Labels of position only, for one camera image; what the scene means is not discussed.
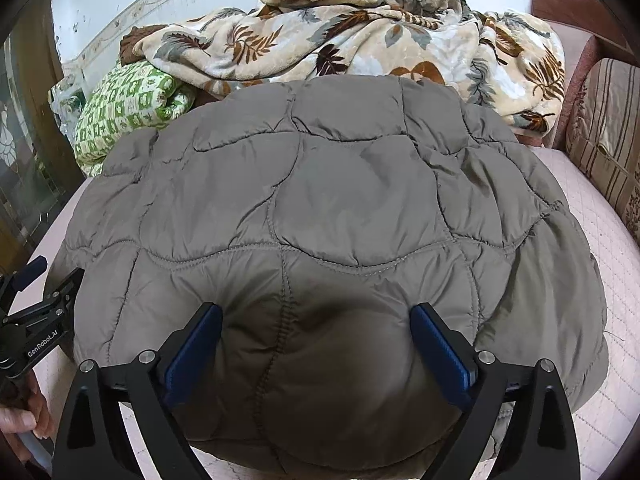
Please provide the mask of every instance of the green checkered blanket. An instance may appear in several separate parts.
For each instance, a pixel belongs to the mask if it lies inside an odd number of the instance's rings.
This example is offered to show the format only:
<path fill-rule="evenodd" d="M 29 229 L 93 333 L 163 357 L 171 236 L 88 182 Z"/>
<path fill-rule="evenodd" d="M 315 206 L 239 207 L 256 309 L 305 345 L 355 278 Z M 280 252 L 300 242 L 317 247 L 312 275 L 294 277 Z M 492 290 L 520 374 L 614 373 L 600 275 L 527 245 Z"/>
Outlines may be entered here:
<path fill-rule="evenodd" d="M 76 126 L 74 150 L 89 176 L 102 172 L 102 162 L 116 141 L 143 126 L 164 128 L 187 113 L 194 87 L 161 72 L 146 60 L 116 66 L 94 89 Z"/>

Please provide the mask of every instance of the floral blanket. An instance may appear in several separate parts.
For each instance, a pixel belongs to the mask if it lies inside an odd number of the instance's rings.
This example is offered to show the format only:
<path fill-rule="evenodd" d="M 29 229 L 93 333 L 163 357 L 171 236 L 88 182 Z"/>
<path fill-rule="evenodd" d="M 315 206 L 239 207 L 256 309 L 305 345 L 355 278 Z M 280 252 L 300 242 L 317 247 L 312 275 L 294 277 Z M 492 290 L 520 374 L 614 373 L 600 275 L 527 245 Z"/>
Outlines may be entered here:
<path fill-rule="evenodd" d="M 427 77 L 533 137 L 562 107 L 560 39 L 529 14 L 483 14 L 465 0 L 258 1 L 169 25 L 134 53 L 219 98 L 325 74 Z"/>

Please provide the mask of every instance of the silver bolt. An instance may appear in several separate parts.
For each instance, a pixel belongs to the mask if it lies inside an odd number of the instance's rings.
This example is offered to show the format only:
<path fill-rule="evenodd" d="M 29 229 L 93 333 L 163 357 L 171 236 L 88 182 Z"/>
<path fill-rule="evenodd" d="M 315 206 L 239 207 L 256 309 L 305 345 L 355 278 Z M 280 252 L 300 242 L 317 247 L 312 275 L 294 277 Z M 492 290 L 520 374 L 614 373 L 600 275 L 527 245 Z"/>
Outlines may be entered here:
<path fill-rule="evenodd" d="M 138 356 L 138 361 L 143 365 L 149 364 L 156 358 L 156 353 L 153 350 L 145 350 Z"/>
<path fill-rule="evenodd" d="M 495 362 L 495 355 L 487 350 L 482 350 L 478 352 L 478 359 L 486 365 L 490 365 Z"/>
<path fill-rule="evenodd" d="M 91 361 L 91 359 L 87 359 L 86 361 L 83 361 L 82 364 L 80 365 L 80 371 L 83 374 L 90 372 L 93 369 L 94 369 L 94 362 Z"/>
<path fill-rule="evenodd" d="M 542 361 L 540 361 L 540 368 L 545 372 L 553 372 L 556 367 L 554 366 L 553 361 L 550 361 L 549 359 L 542 359 Z"/>

